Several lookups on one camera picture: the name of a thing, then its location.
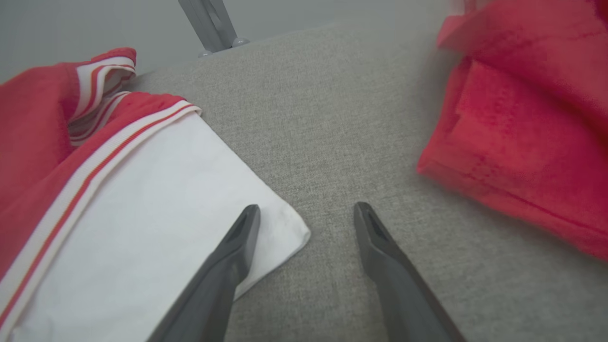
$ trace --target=white cloth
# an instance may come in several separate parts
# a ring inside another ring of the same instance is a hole
[[[145,341],[249,204],[261,225],[235,297],[308,241],[298,213],[197,115],[104,180],[13,330],[13,341]]]

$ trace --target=gray fabric surface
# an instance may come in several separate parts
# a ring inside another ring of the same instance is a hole
[[[226,341],[386,339],[359,261],[357,201],[376,209],[469,341],[605,340],[606,264],[416,174],[454,62],[433,52],[439,23],[388,38],[324,27],[137,78],[131,90],[202,107],[312,231],[234,304]]]

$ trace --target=red cloth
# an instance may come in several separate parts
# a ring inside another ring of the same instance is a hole
[[[88,201],[146,137],[198,110],[182,97],[117,92],[135,50],[33,68],[0,85],[0,340]]]
[[[608,5],[496,0],[448,17],[465,54],[418,171],[608,260]]]

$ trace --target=red and white striped edge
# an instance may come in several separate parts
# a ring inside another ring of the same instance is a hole
[[[92,122],[88,123],[89,128],[79,134],[70,136],[72,146],[81,146],[95,132],[103,128],[108,122],[109,117],[112,115],[112,112],[114,112],[116,109],[116,106],[118,106],[120,101],[128,94],[131,93],[128,91],[121,91],[111,97],[104,98],[102,104],[99,106],[99,109],[94,113],[95,118]]]
[[[106,76],[118,70],[106,82]],[[135,75],[135,62],[128,57],[111,57],[76,68],[80,97],[71,121],[87,115],[102,101],[104,94],[110,94],[121,84]]]
[[[74,139],[75,137],[80,138],[85,132],[88,132],[91,129],[91,125],[94,125],[98,122],[99,115],[101,115],[105,110],[108,109],[108,105],[111,104],[111,101],[116,97],[121,96],[122,94],[127,94],[128,91],[117,92],[116,94],[108,97],[104,97],[102,102],[94,111],[90,112],[87,115],[81,116],[78,120],[74,120],[67,125],[67,130],[70,135],[70,139]]]
[[[179,101],[120,130],[70,177],[0,282],[0,341],[5,341],[74,223],[110,171],[161,128],[201,109]]]

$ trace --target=red fleece cloth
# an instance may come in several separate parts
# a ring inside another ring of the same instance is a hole
[[[496,0],[448,17],[464,53],[418,171],[608,260],[604,2]]]

